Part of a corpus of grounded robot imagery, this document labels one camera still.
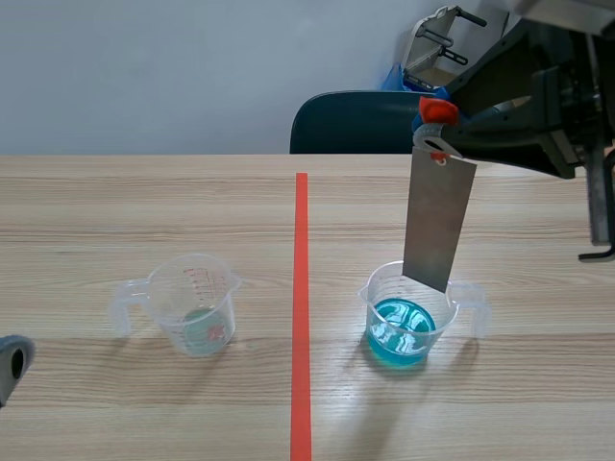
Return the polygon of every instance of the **blue liquid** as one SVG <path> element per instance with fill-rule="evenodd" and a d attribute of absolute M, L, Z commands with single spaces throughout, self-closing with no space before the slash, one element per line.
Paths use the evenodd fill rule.
<path fill-rule="evenodd" d="M 435 330 L 435 322 L 428 311 L 412 301 L 388 299 L 376 304 L 376 310 L 389 324 L 405 331 L 426 333 Z M 394 366 L 412 365 L 423 360 L 431 344 L 427 335 L 403 334 L 375 315 L 368 327 L 367 339 L 376 356 Z"/>

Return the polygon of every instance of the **wood grain tabletop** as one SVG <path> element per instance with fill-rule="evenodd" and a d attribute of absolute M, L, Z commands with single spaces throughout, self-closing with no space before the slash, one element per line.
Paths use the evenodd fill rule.
<path fill-rule="evenodd" d="M 0 336 L 37 358 L 0 413 L 0 459 L 289 459 L 295 173 L 309 180 L 314 461 L 612 461 L 615 263 L 591 251 L 583 178 L 485 164 L 453 279 L 480 283 L 412 372 L 361 341 L 357 290 L 404 246 L 410 157 L 1 157 Z M 243 278 L 233 341 L 176 352 L 114 287 L 208 253 Z"/>

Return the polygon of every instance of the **dark chair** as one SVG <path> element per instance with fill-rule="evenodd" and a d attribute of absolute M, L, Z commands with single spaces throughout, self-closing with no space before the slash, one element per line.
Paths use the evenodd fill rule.
<path fill-rule="evenodd" d="M 299 109 L 291 154 L 410 154 L 412 120 L 425 93 L 345 91 L 316 96 Z"/>

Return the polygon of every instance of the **measuring cup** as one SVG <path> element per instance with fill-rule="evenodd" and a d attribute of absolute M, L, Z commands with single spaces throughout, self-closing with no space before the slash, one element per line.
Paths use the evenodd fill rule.
<path fill-rule="evenodd" d="M 194 357 L 222 349 L 233 337 L 233 291 L 241 279 L 210 255 L 179 256 L 147 279 L 127 280 L 115 290 L 109 314 L 117 333 L 128 336 L 128 308 L 141 304 L 171 343 Z"/>
<path fill-rule="evenodd" d="M 475 311 L 472 335 L 485 336 L 491 307 L 478 285 L 449 282 L 443 294 L 402 276 L 403 264 L 379 267 L 358 292 L 367 304 L 365 334 L 376 356 L 397 366 L 423 360 L 462 308 Z"/>

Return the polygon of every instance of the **metal plate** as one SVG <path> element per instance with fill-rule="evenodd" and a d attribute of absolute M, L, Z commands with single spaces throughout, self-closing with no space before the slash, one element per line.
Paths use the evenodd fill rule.
<path fill-rule="evenodd" d="M 403 274 L 446 291 L 477 165 L 413 150 Z"/>

